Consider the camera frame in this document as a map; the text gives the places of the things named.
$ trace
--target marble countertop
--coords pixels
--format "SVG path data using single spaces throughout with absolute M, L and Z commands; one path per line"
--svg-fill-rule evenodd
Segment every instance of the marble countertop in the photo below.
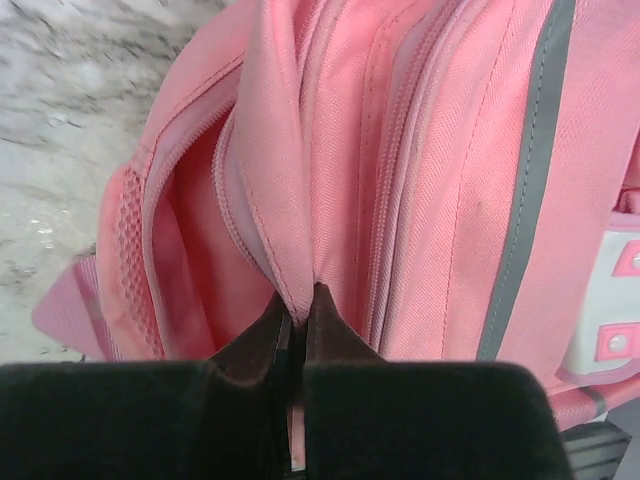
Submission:
M 80 359 L 37 332 L 31 310 L 95 241 L 109 175 L 133 151 L 193 20 L 218 8 L 0 0 L 0 363 Z

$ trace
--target marble surface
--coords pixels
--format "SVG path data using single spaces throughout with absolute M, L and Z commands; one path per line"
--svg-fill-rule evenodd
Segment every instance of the marble surface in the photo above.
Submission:
M 79 360 L 31 310 L 95 240 L 171 61 L 215 0 L 0 0 L 0 363 Z

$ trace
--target bag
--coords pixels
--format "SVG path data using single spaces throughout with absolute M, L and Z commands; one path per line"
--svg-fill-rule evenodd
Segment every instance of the bag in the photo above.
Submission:
M 524 365 L 587 422 L 640 396 L 639 91 L 634 0 L 240 0 L 34 321 L 203 358 L 322 282 L 385 358 Z

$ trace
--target gray veined marble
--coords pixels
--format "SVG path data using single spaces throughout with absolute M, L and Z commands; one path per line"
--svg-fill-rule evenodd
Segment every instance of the gray veined marble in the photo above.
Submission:
M 0 0 L 0 363 L 80 356 L 31 309 L 95 241 L 172 60 L 222 0 Z

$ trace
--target gray reflective strip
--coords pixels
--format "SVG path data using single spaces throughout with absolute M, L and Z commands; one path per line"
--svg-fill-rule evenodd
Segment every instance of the gray reflective strip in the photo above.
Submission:
M 555 0 L 534 52 L 511 218 L 478 360 L 497 357 L 531 255 L 551 164 L 574 9 L 575 0 Z
M 596 404 L 596 417 L 607 413 L 607 400 L 600 395 L 600 392 L 591 387 L 580 387 L 580 391 Z

